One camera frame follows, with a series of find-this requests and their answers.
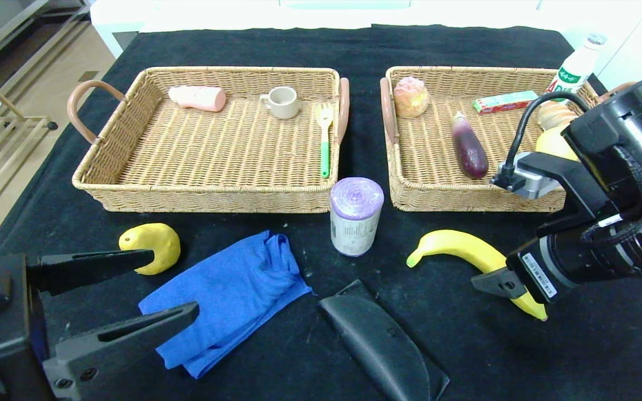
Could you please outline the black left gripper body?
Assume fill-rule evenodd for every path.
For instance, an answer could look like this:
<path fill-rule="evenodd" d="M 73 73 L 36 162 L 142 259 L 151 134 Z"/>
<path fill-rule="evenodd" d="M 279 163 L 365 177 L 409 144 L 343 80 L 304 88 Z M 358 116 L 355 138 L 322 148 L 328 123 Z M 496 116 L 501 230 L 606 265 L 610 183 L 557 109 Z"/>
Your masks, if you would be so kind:
<path fill-rule="evenodd" d="M 0 257 L 0 400 L 54 400 L 43 308 L 23 254 Z"/>

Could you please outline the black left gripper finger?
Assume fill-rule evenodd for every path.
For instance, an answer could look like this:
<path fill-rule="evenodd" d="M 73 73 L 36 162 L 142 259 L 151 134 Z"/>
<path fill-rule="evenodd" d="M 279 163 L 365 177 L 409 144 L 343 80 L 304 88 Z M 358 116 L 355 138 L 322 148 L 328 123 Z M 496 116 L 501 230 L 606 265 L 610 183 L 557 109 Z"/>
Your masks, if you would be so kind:
<path fill-rule="evenodd" d="M 26 265 L 28 281 L 50 295 L 65 294 L 147 266 L 154 261 L 150 249 L 47 255 Z"/>
<path fill-rule="evenodd" d="M 44 373 L 57 399 L 91 398 L 185 330 L 198 317 L 196 302 L 105 325 L 56 345 L 55 355 L 43 361 Z"/>

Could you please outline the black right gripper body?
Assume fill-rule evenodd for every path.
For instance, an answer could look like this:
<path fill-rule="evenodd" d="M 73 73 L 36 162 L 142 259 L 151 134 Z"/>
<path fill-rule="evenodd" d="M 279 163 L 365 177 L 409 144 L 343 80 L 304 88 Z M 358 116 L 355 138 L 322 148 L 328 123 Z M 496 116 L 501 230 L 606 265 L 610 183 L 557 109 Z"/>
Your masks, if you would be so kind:
<path fill-rule="evenodd" d="M 587 225 L 536 234 L 508 257 L 508 268 L 540 303 L 555 303 L 579 285 L 618 280 L 631 274 L 628 238 L 617 243 L 582 241 Z"/>

